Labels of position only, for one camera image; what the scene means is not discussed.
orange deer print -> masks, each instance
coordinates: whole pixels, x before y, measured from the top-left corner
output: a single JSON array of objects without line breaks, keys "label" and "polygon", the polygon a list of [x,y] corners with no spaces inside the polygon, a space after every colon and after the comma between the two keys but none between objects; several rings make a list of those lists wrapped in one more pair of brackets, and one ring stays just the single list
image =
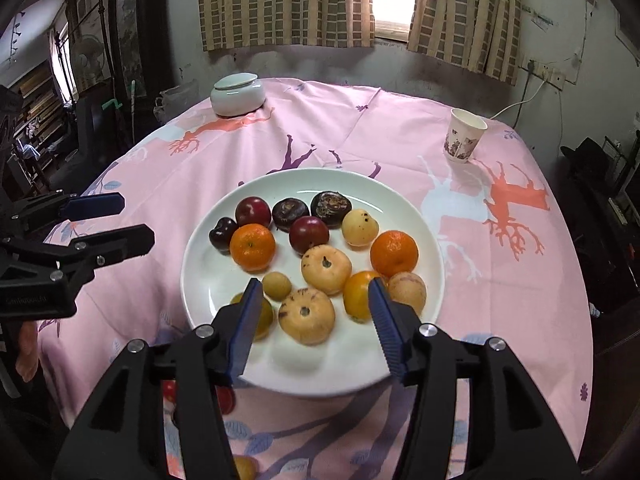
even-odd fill
[{"label": "orange deer print", "polygon": [[211,121],[210,123],[203,124],[193,132],[186,131],[181,139],[174,140],[173,142],[169,143],[169,149],[171,150],[171,155],[184,152],[191,145],[193,145],[193,147],[188,151],[188,153],[196,152],[200,147],[200,139],[198,139],[198,136],[202,132],[207,132],[211,130],[218,130],[222,132],[232,132],[235,130],[239,130],[243,126],[248,126],[249,124],[262,123],[264,121],[268,121],[269,119],[271,119],[272,113],[273,113],[273,108],[270,108],[269,115],[266,117],[256,117],[256,112],[252,112],[243,117],[217,118],[215,121]]},{"label": "orange deer print", "polygon": [[549,206],[546,204],[546,197],[548,195],[546,189],[536,189],[533,181],[527,174],[514,164],[511,164],[511,166],[522,173],[527,179],[527,185],[525,187],[507,182],[504,176],[504,167],[501,162],[498,162],[500,165],[500,176],[495,176],[495,173],[487,165],[479,160],[478,162],[489,172],[493,181],[490,189],[490,197],[493,203],[486,199],[484,200],[489,212],[495,218],[495,220],[489,219],[484,222],[484,224],[490,225],[490,233],[495,233],[495,236],[500,240],[500,245],[502,246],[504,246],[504,237],[508,239],[516,261],[520,260],[520,255],[525,251],[526,241],[521,231],[529,233],[535,241],[536,254],[543,254],[545,247],[540,242],[538,236],[529,227],[517,222],[515,218],[511,217],[509,204],[522,204],[549,211]]}]

floral paper cup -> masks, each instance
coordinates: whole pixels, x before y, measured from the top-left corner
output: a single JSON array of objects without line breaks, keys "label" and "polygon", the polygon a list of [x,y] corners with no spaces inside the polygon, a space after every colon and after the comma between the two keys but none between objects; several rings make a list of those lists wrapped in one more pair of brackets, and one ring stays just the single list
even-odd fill
[{"label": "floral paper cup", "polygon": [[487,130],[486,123],[477,115],[453,108],[447,137],[444,141],[444,153],[451,160],[466,162]]}]

yellow fruit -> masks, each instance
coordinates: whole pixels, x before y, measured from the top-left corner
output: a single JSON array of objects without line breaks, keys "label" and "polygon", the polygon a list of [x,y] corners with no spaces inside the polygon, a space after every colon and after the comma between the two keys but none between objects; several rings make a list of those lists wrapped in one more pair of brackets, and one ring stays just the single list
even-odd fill
[{"label": "yellow fruit", "polygon": [[389,280],[388,290],[392,300],[409,305],[420,316],[427,302],[427,286],[420,276],[399,272]]},{"label": "yellow fruit", "polygon": [[262,279],[262,290],[270,298],[282,301],[291,292],[291,282],[281,272],[270,272]]},{"label": "yellow fruit", "polygon": [[300,261],[305,281],[325,294],[337,294],[351,275],[351,260],[330,245],[309,249]]},{"label": "yellow fruit", "polygon": [[301,288],[282,302],[278,322],[297,342],[317,345],[326,341],[334,329],[334,304],[321,290]]},{"label": "yellow fruit", "polygon": [[[242,292],[236,294],[231,303],[240,303],[242,300]],[[258,327],[255,329],[254,341],[260,341],[269,335],[271,325],[273,324],[273,307],[267,298],[262,298],[262,309],[258,318]]]},{"label": "yellow fruit", "polygon": [[258,475],[258,468],[255,460],[249,456],[234,455],[236,469],[240,480],[254,480]]},{"label": "yellow fruit", "polygon": [[344,310],[351,319],[364,323],[371,319],[369,311],[369,282],[374,278],[384,278],[375,270],[363,270],[351,276],[342,290]]},{"label": "yellow fruit", "polygon": [[353,209],[342,220],[342,236],[353,247],[369,245],[378,236],[378,222],[364,209]]}]

mandarin orange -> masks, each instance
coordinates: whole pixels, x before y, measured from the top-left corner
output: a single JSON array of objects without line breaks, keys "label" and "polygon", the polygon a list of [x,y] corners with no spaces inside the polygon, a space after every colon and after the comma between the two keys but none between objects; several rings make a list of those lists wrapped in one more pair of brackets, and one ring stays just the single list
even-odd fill
[{"label": "mandarin orange", "polygon": [[266,227],[247,224],[239,227],[229,244],[231,257],[246,272],[266,269],[276,253],[276,240]]},{"label": "mandarin orange", "polygon": [[407,233],[385,231],[374,240],[369,251],[371,266],[391,278],[398,272],[411,272],[418,263],[418,245]]}]

metal bolt head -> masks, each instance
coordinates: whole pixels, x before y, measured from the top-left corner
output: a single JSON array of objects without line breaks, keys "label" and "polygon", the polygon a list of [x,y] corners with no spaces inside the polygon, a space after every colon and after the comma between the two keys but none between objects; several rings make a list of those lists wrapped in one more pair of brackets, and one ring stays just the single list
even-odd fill
[{"label": "metal bolt head", "polygon": [[49,275],[50,279],[52,282],[59,282],[62,278],[65,277],[65,273],[62,272],[60,269],[58,270],[54,270],[50,275]]},{"label": "metal bolt head", "polygon": [[129,343],[127,344],[127,350],[129,350],[129,352],[131,352],[132,354],[137,354],[138,352],[141,352],[145,347],[145,342],[142,341],[142,339],[133,339],[132,341],[129,341]]},{"label": "metal bolt head", "polygon": [[200,325],[196,329],[196,336],[199,338],[207,338],[213,335],[213,327],[211,325]]},{"label": "metal bolt head", "polygon": [[496,352],[501,352],[502,350],[507,348],[507,343],[505,343],[504,339],[500,339],[499,337],[492,337],[491,339],[489,339],[489,346]]},{"label": "metal bolt head", "polygon": [[433,337],[438,333],[438,327],[431,323],[424,323],[420,325],[418,332],[420,332],[423,337]]}]

